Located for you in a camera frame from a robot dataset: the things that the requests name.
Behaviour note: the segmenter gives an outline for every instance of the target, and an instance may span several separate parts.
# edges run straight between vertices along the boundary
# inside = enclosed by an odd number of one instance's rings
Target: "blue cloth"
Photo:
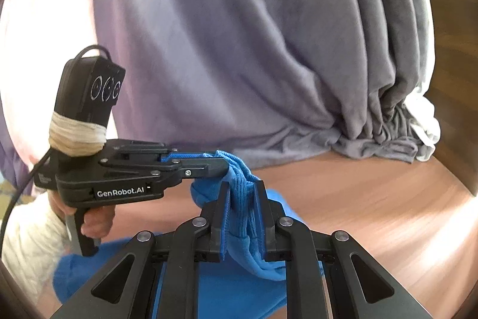
[[[171,154],[171,158],[212,157],[210,154]],[[214,157],[229,162],[223,178],[197,179],[191,185],[194,202],[202,207],[217,199],[222,181],[229,182],[231,212],[226,258],[223,262],[199,266],[199,318],[266,318],[285,305],[285,263],[262,260],[253,213],[254,181],[258,180],[236,156],[218,151]],[[285,214],[301,220],[280,194],[268,190],[269,199],[282,203]],[[68,255],[61,259],[53,277],[53,287],[63,303],[101,266],[120,250],[127,239],[100,246],[94,257]],[[161,280],[157,292],[161,289]]]
[[[269,199],[281,202],[285,213],[297,219],[280,194],[267,191]],[[88,279],[90,279],[111,257],[126,244],[129,238],[104,243],[93,257],[70,254],[64,256],[54,273],[53,288],[59,301],[65,303]],[[229,253],[221,263],[199,264],[199,319],[223,319],[234,316],[237,319],[267,318],[286,303],[285,281],[275,281],[254,275],[249,266],[235,261]],[[277,263],[276,278],[283,272],[284,264]],[[160,285],[156,294],[159,302]]]

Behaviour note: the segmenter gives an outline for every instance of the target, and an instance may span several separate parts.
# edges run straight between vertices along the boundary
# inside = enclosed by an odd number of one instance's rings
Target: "screw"
[[[149,231],[141,231],[136,236],[139,242],[147,242],[151,239],[151,233]]]
[[[193,219],[193,226],[196,226],[196,227],[205,226],[206,223],[207,223],[206,218],[203,218],[202,216],[198,216],[197,218]]]
[[[282,218],[279,219],[279,223],[284,227],[288,227],[288,226],[292,226],[292,224],[294,223],[294,220],[290,218],[289,216],[283,216]]]
[[[339,240],[341,242],[345,242],[346,240],[348,240],[348,234],[342,230],[336,231],[334,236],[336,240]]]

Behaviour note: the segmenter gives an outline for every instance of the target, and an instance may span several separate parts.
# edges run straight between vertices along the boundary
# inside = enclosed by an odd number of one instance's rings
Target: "camera lens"
[[[103,94],[101,95],[101,98],[103,99],[103,102],[106,102],[109,97],[111,96],[111,91],[113,90],[113,83],[114,79],[112,77],[108,77],[106,79],[105,86],[103,87]]]
[[[103,84],[103,78],[101,76],[98,76],[95,81],[93,82],[93,85],[91,86],[91,100],[95,100],[99,92],[101,91],[101,85]]]
[[[115,88],[113,89],[113,99],[116,99],[119,94],[119,89],[121,88],[121,82],[116,82]]]

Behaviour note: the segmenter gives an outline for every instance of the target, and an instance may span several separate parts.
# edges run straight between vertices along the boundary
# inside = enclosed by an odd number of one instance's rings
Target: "lavender fabric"
[[[419,92],[424,94],[429,87],[435,64],[433,21],[430,0],[413,0],[420,50]]]
[[[28,167],[23,163],[18,155],[10,134],[8,133],[5,117],[3,116],[3,106],[0,98],[0,172],[2,176],[10,182],[14,187],[18,188],[19,184],[28,176]],[[23,194],[29,195],[32,192],[32,183],[30,183]]]
[[[99,42],[127,69],[120,137],[224,149],[252,168],[331,148],[417,153],[402,109],[420,73],[412,0],[94,0],[94,10]]]

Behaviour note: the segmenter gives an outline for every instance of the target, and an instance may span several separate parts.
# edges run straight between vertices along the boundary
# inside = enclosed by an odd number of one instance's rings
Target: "wooden floor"
[[[431,0],[436,67],[427,97],[442,131],[436,157],[478,192],[478,0]]]
[[[450,319],[478,280],[478,198],[434,158],[407,164],[326,153],[255,173],[313,230],[348,231],[434,319]],[[188,185],[118,206],[108,239],[172,231],[198,215]],[[51,287],[39,304],[47,318],[59,307]]]

